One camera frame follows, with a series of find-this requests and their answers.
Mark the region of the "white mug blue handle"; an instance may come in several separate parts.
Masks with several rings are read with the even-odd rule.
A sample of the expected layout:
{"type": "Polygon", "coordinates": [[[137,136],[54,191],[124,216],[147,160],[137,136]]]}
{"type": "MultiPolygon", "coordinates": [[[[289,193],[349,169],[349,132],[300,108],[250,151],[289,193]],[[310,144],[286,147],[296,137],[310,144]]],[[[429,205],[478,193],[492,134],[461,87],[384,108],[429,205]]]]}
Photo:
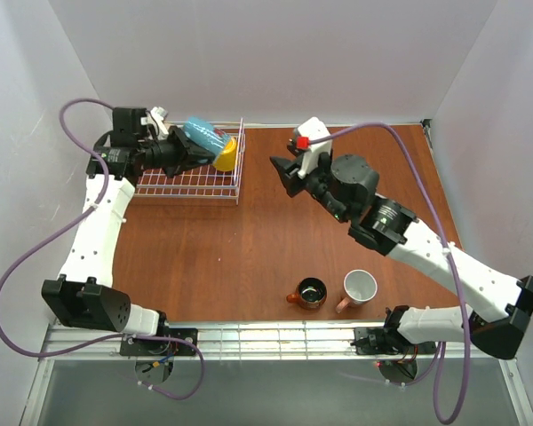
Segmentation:
{"type": "Polygon", "coordinates": [[[185,121],[183,131],[198,146],[211,152],[214,161],[220,157],[231,140],[223,130],[195,116],[190,116],[185,121]]]}

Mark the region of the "yellow enamel mug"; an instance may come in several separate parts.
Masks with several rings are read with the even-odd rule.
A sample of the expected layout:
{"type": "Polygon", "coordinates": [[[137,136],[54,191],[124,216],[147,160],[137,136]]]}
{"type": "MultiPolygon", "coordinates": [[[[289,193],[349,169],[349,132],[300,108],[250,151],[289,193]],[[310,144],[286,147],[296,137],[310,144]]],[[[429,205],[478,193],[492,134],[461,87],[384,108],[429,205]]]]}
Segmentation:
{"type": "Polygon", "coordinates": [[[213,167],[220,172],[229,172],[235,169],[238,143],[236,138],[231,137],[225,145],[223,151],[219,154],[213,167]]]}

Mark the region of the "dark brown glazed mug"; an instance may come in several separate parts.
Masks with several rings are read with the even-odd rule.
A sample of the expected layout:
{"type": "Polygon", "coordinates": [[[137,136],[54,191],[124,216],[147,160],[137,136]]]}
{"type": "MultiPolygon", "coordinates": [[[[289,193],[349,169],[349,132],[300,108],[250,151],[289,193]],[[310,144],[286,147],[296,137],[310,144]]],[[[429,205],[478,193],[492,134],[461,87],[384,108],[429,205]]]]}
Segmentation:
{"type": "Polygon", "coordinates": [[[297,304],[303,309],[315,310],[320,308],[327,299],[325,284],[314,277],[303,279],[295,288],[295,291],[286,296],[286,302],[297,304]]]}

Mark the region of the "white mug pink handle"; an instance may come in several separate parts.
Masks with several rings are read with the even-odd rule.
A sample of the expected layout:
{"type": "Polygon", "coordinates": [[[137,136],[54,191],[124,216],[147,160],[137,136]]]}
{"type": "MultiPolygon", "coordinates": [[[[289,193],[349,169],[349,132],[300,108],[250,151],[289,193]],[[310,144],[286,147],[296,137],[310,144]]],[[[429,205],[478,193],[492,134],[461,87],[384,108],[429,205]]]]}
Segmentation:
{"type": "Polygon", "coordinates": [[[358,307],[372,300],[378,292],[374,276],[365,270],[352,270],[343,280],[344,296],[335,311],[341,313],[348,307],[358,307]]]}

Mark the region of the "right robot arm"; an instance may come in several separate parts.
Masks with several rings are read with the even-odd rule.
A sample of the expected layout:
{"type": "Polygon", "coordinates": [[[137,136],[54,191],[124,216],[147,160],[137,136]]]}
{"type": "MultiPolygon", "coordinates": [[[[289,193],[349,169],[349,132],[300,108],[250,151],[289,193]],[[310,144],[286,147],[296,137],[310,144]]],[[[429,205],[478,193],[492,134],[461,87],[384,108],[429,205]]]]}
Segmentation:
{"type": "Polygon", "coordinates": [[[461,342],[470,328],[471,343],[496,359],[515,357],[533,314],[533,276],[514,278],[482,264],[457,247],[446,249],[422,219],[400,203],[377,194],[379,174],[364,158],[322,154],[301,177],[303,158],[273,156],[290,197],[307,191],[366,249],[407,264],[455,291],[463,288],[465,307],[418,309],[396,306],[386,312],[382,327],[369,329],[354,341],[360,353],[404,352],[434,342],[461,342]]]}

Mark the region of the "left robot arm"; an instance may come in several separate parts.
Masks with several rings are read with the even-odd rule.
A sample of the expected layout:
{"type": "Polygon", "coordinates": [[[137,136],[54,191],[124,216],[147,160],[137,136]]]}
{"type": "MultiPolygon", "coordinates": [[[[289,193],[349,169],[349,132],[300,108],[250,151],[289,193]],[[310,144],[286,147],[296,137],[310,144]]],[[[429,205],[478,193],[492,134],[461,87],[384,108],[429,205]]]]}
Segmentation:
{"type": "Polygon", "coordinates": [[[159,107],[114,107],[111,130],[93,145],[86,168],[83,213],[58,278],[42,298],[65,327],[155,336],[163,313],[143,308],[113,287],[116,243],[125,211],[146,170],[173,178],[214,163],[225,142],[207,122],[164,123],[159,107]]]}

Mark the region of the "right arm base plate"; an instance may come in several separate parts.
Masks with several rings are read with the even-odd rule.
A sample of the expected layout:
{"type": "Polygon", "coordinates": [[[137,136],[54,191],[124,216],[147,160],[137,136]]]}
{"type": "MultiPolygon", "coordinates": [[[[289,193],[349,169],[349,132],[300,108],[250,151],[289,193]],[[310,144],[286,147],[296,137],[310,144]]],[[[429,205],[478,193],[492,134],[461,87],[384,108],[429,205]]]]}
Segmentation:
{"type": "Polygon", "coordinates": [[[410,343],[396,332],[387,332],[382,327],[356,327],[350,343],[358,355],[417,355],[434,354],[434,342],[410,343]]]}

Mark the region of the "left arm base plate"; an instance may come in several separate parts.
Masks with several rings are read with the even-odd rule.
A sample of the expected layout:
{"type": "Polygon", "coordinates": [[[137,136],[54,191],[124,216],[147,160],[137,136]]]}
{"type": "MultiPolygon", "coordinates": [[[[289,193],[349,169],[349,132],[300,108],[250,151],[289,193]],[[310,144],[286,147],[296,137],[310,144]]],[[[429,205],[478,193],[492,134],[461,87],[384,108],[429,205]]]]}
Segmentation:
{"type": "MultiPolygon", "coordinates": [[[[194,346],[198,342],[199,330],[194,327],[166,328],[164,336],[186,340],[194,346]]],[[[146,339],[135,339],[127,337],[121,342],[119,354],[125,357],[165,357],[172,356],[194,356],[195,350],[183,343],[156,341],[146,339]]]]}

